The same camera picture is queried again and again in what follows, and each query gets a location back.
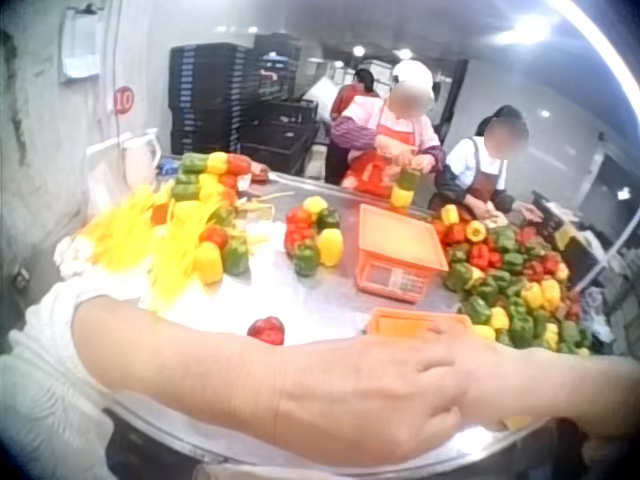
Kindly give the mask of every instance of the orange tray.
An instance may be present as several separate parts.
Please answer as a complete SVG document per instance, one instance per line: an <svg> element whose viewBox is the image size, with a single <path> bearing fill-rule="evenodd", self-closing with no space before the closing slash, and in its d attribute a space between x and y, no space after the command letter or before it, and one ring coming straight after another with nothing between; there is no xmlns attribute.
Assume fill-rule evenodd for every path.
<svg viewBox="0 0 640 480"><path fill-rule="evenodd" d="M416 312L376 308L367 324L367 334L400 338L430 338L437 335L463 333L471 329L466 315L455 313Z"/></svg>

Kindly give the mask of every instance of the red apron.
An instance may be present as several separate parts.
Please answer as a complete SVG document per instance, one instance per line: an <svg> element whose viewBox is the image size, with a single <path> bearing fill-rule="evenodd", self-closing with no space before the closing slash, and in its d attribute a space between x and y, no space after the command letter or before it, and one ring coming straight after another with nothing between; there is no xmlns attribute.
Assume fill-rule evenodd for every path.
<svg viewBox="0 0 640 480"><path fill-rule="evenodd" d="M399 132L380 124L382 114L387 103L385 102L380 110L380 116L376 124L376 133L384 135L405 145L416 145L415 122L412 122L411 132ZM342 181L344 188L355 190L356 192L368 193L376 197L390 198L391 190L395 183L395 176L400 169L392 165L389 158L380 155L373 148L351 160L351 166Z"/></svg>

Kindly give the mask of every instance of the woman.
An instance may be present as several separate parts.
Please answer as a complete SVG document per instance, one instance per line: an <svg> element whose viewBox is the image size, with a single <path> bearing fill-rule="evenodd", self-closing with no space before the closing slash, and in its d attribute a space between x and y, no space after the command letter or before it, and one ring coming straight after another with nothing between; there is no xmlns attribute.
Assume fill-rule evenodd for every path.
<svg viewBox="0 0 640 480"><path fill-rule="evenodd" d="M333 125L331 138L351 150L345 188L382 198L391 196L402 167L423 173L444 163L444 150L425 115L433 95L433 75L415 60L393 70L389 98L356 97Z"/></svg>
<svg viewBox="0 0 640 480"><path fill-rule="evenodd" d="M496 210L519 210L528 221L542 221L533 205L515 200L505 190L508 158L522 149L529 130L522 113L504 105L478 125L476 136L458 143L447 156L445 168L436 175L431 210L456 203L472 216L487 219Z"/></svg>
<svg viewBox="0 0 640 480"><path fill-rule="evenodd" d="M373 89L376 79L366 68L359 68L353 76L353 83L343 86L331 107L331 120L336 121L347 109L355 97L377 97ZM340 185L344 175L349 169L347 156L349 149L342 148L333 140L327 149L327 161L325 162L324 181L332 185Z"/></svg>

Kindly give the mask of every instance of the pile of bell peppers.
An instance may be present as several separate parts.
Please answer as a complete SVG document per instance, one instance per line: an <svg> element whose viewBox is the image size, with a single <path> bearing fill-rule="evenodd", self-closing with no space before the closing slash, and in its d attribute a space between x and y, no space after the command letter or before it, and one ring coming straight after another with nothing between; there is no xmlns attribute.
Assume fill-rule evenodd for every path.
<svg viewBox="0 0 640 480"><path fill-rule="evenodd" d="M336 266L344 251L340 215L319 196L307 198L286 216L284 248L300 277L312 277L319 265Z"/></svg>
<svg viewBox="0 0 640 480"><path fill-rule="evenodd" d="M487 230L455 208L431 223L449 262L444 285L461 296L474 331L514 348L588 354L591 336L580 324L578 296L567 293L570 272L560 254L535 227Z"/></svg>

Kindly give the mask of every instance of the forearm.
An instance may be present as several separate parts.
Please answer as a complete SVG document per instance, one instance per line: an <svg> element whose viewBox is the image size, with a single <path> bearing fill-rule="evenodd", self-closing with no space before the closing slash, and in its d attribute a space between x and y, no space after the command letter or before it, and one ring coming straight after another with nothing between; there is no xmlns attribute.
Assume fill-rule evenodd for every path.
<svg viewBox="0 0 640 480"><path fill-rule="evenodd" d="M112 391L138 392L256 437L271 431L275 347L192 330L107 297L78 308L73 338L87 371Z"/></svg>

